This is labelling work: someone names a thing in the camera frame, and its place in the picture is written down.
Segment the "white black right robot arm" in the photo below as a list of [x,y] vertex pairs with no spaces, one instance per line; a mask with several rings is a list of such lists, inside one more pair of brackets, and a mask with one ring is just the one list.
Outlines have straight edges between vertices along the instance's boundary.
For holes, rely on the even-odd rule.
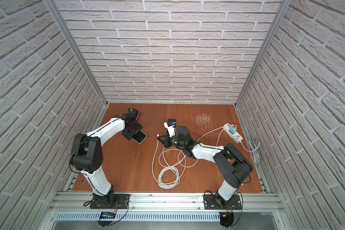
[[166,128],[164,136],[157,137],[165,148],[175,147],[183,154],[195,160],[206,160],[215,163],[223,177],[223,183],[215,194],[216,205],[222,209],[232,205],[238,189],[250,177],[253,166],[249,160],[229,143],[225,146],[210,146],[202,144],[191,137],[185,126]]

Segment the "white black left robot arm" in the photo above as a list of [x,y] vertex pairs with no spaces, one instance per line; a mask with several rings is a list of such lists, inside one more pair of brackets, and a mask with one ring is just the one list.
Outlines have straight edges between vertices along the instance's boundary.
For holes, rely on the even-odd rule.
[[69,166],[82,174],[91,186],[94,197],[91,206],[96,202],[107,206],[115,203],[113,186],[102,169],[102,146],[119,132],[127,140],[141,134],[142,125],[138,122],[140,115],[137,109],[130,108],[126,114],[116,115],[99,128],[74,137]]

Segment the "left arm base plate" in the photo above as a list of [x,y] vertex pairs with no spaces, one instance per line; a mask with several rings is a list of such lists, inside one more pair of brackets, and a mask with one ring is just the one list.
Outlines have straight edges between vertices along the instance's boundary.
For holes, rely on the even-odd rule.
[[114,194],[99,196],[93,194],[90,209],[127,209],[130,194]]

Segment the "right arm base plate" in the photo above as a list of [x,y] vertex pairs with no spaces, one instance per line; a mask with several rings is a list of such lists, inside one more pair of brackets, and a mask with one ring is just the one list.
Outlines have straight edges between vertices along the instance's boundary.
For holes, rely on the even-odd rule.
[[242,210],[239,195],[233,195],[229,200],[224,200],[219,194],[208,192],[203,194],[203,200],[206,210]]

